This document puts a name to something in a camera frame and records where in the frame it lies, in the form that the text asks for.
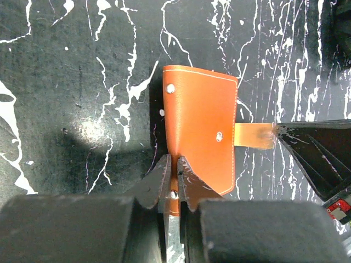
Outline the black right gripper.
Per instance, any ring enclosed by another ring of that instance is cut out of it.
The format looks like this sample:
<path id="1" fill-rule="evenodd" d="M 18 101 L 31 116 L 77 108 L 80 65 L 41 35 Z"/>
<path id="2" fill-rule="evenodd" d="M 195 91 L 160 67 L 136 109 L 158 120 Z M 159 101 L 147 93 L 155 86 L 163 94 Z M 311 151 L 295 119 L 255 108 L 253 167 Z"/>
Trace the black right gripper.
<path id="1" fill-rule="evenodd" d="M 332 219 L 350 222 L 350 120 L 278 123 L 277 139 L 297 162 Z"/>

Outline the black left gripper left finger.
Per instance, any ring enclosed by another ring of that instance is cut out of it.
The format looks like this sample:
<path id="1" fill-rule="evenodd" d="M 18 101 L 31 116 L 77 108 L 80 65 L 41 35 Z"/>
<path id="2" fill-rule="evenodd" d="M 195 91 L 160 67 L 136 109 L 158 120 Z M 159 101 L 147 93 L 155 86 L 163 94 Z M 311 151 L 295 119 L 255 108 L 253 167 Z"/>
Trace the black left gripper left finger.
<path id="1" fill-rule="evenodd" d="M 166 262 L 172 157 L 163 155 L 153 170 L 127 193 L 134 198 L 123 262 Z"/>

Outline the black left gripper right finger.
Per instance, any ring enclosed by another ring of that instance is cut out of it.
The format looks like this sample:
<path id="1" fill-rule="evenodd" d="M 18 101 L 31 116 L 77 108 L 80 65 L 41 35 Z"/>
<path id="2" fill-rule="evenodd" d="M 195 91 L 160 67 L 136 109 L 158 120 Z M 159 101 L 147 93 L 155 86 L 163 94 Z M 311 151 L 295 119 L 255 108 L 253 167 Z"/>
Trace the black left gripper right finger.
<path id="1" fill-rule="evenodd" d="M 191 168 L 186 157 L 177 163 L 180 241 L 186 262 L 227 262 L 228 227 L 224 199 Z"/>

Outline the brown leather card holder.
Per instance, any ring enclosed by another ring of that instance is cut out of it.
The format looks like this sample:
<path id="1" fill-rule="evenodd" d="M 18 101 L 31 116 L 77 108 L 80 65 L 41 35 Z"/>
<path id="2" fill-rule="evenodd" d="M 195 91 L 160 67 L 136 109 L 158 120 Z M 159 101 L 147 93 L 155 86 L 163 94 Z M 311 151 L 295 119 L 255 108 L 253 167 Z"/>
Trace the brown leather card holder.
<path id="1" fill-rule="evenodd" d="M 171 191 L 179 193 L 177 161 L 186 157 L 195 174 L 221 196 L 235 187 L 235 147 L 274 145 L 272 123 L 238 123 L 238 79 L 201 68 L 163 68 L 163 105 Z"/>

